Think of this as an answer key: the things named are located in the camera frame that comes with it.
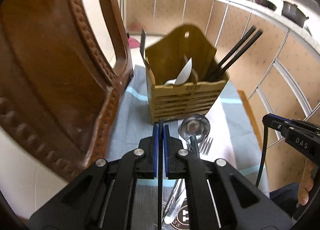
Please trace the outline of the right hand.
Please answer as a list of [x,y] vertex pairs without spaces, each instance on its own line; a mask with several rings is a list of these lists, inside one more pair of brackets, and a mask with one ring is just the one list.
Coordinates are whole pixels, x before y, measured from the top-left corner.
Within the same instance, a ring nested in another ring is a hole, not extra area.
[[313,178],[311,174],[314,168],[315,164],[309,159],[306,159],[302,180],[298,188],[298,202],[302,206],[308,203],[309,192],[313,188]]

